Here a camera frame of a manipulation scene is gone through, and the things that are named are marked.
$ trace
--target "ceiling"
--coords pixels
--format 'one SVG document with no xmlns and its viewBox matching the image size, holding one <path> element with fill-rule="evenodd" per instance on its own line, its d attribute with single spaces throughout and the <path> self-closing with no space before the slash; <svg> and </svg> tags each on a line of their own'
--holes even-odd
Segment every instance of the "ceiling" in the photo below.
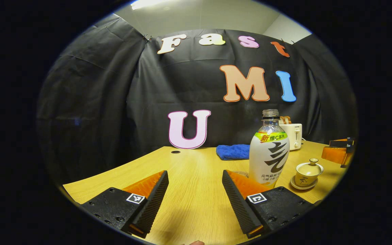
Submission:
<svg viewBox="0 0 392 245">
<path fill-rule="evenodd" d="M 211 28 L 263 34 L 280 15 L 252 0 L 169 0 L 136 10 L 128 4 L 114 13 L 147 38 Z"/>
</svg>

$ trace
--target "toaster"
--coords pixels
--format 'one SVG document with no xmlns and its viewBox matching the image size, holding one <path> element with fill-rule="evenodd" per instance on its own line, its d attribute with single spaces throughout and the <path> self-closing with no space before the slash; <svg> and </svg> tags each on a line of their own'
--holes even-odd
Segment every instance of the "toaster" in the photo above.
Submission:
<svg viewBox="0 0 392 245">
<path fill-rule="evenodd" d="M 279 124 L 290 140 L 290 150 L 300 149 L 302 146 L 302 124 Z"/>
</svg>

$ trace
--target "black backdrop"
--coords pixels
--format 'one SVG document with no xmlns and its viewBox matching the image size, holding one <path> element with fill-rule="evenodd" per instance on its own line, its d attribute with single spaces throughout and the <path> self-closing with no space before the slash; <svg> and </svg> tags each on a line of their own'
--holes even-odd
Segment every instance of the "black backdrop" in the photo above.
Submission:
<svg viewBox="0 0 392 245">
<path fill-rule="evenodd" d="M 58 175 L 45 169 L 35 120 L 42 81 L 58 55 L 80 30 L 121 3 L 0 2 L 0 242 L 135 243 L 62 195 Z M 392 102 L 385 100 L 392 95 L 392 73 L 386 72 L 392 59 L 385 59 L 392 57 L 391 3 L 271 4 L 318 34 L 346 68 L 358 99 L 361 130 L 347 175 L 304 216 L 307 222 L 293 222 L 255 244 L 391 242 L 392 184 L 385 176 L 392 178 L 392 155 L 384 154 L 388 149 L 381 133 L 372 133 L 388 128 L 388 121 L 369 121 L 370 115 L 392 115 Z M 310 227 L 316 232 L 309 232 Z"/>
<path fill-rule="evenodd" d="M 221 34 L 226 43 L 200 45 L 200 37 L 209 33 Z M 162 38 L 179 34 L 187 38 L 174 51 L 157 54 Z M 260 47 L 243 47 L 239 36 L 252 36 Z M 290 57 L 279 54 L 271 42 L 281 43 Z M 235 65 L 245 77 L 251 67 L 263 68 L 270 100 L 225 102 L 222 65 Z M 291 75 L 295 102 L 281 99 L 276 71 Z M 146 40 L 112 14 L 81 33 L 49 71 L 39 95 L 37 130 L 50 171 L 70 183 L 171 146 L 167 115 L 173 111 L 190 115 L 183 135 L 193 138 L 193 111 L 210 110 L 202 146 L 216 147 L 249 144 L 265 109 L 278 109 L 281 116 L 301 123 L 307 141 L 328 144 L 358 132 L 350 82 L 314 35 L 294 45 L 223 29 Z"/>
</svg>

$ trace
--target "wooden table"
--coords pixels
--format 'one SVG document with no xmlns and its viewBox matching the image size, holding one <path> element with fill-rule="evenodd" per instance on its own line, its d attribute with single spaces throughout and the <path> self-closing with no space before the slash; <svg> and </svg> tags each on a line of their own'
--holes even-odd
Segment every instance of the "wooden table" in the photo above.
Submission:
<svg viewBox="0 0 392 245">
<path fill-rule="evenodd" d="M 291 151 L 275 187 L 284 186 L 311 203 L 323 199 L 346 171 L 339 164 L 321 158 L 324 146 L 327 145 L 303 141 L 301 149 Z M 319 159 L 324 172 L 316 186 L 297 190 L 290 179 L 296 174 L 296 166 L 309 162 L 310 158 Z M 168 189 L 151 232 L 143 240 L 159 245 L 188 245 L 196 240 L 207 245 L 232 245 L 249 239 L 242 233 L 222 185 L 224 169 L 248 172 L 249 160 L 223 161 L 214 147 L 165 146 L 110 171 L 65 184 L 64 188 L 76 202 L 84 203 L 109 187 L 123 189 L 167 170 Z"/>
</svg>

